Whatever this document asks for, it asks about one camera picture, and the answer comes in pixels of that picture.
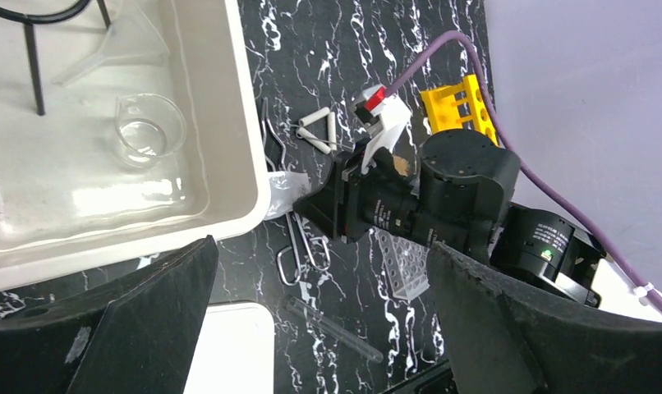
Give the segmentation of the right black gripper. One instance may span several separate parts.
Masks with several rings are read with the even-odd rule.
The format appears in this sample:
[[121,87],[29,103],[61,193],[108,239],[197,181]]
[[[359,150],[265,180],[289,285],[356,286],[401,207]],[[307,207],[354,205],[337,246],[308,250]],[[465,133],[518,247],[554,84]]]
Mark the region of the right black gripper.
[[376,227],[413,241],[418,198],[408,179],[396,170],[386,148],[375,152],[366,174],[361,172],[364,157],[363,146],[337,155],[326,180],[298,199],[293,211],[330,240],[358,241]]

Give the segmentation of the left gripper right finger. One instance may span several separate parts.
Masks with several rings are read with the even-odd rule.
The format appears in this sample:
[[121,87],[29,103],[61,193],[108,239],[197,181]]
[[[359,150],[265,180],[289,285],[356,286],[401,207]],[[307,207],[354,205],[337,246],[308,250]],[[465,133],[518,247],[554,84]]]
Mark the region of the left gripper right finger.
[[426,268],[460,393],[662,393],[662,323],[566,300],[440,243]]

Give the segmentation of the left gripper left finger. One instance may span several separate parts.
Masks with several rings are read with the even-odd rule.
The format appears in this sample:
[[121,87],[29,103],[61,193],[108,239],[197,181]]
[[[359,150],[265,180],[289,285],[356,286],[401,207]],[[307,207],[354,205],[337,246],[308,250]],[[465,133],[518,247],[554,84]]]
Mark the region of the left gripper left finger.
[[0,393],[181,393],[218,267],[212,237],[0,319]]

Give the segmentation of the white clay triangle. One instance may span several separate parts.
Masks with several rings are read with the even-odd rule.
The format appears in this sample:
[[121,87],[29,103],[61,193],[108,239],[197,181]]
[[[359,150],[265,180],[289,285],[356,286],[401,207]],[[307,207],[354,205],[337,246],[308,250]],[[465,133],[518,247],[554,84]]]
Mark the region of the white clay triangle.
[[336,153],[339,149],[336,113],[329,107],[322,107],[304,115],[297,121],[295,135],[322,154]]

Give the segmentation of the small glass beaker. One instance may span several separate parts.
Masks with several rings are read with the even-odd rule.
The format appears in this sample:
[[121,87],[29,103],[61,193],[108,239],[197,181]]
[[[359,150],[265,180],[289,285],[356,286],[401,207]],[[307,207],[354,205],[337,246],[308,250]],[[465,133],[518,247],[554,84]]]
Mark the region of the small glass beaker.
[[170,98],[153,93],[116,98],[113,151],[129,167],[151,168],[173,156],[186,131],[185,116]]

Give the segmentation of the clear plastic funnel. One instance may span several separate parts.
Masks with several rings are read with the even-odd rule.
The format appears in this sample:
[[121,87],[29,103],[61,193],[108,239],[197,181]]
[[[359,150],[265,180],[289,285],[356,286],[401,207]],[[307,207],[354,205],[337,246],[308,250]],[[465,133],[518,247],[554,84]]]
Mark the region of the clear plastic funnel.
[[53,80],[66,87],[95,69],[111,65],[160,63],[171,52],[159,29],[145,13],[146,1],[124,1],[98,49]]

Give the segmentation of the black wire tripod stand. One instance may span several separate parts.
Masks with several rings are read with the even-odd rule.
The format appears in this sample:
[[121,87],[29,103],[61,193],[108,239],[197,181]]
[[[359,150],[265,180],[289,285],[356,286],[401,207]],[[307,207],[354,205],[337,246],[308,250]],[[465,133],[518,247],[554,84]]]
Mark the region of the black wire tripod stand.
[[44,14],[31,14],[28,12],[13,11],[0,6],[0,19],[17,23],[23,27],[26,58],[29,65],[31,85],[33,89],[35,113],[43,117],[46,115],[44,88],[41,81],[41,68],[39,65],[39,50],[35,27],[37,25],[56,25],[69,21],[83,13],[92,3],[90,0],[74,1],[70,6]]

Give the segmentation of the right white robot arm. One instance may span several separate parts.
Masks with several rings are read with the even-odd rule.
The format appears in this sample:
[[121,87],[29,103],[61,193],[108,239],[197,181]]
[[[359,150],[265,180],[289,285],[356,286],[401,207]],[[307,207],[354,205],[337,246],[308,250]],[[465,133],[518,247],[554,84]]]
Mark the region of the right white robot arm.
[[519,171],[515,153],[457,129],[424,142],[413,186],[387,149],[371,153],[361,140],[293,209],[335,241],[353,243],[377,228],[426,248],[440,243],[578,304],[662,322],[662,293],[633,280],[597,236],[513,202]]

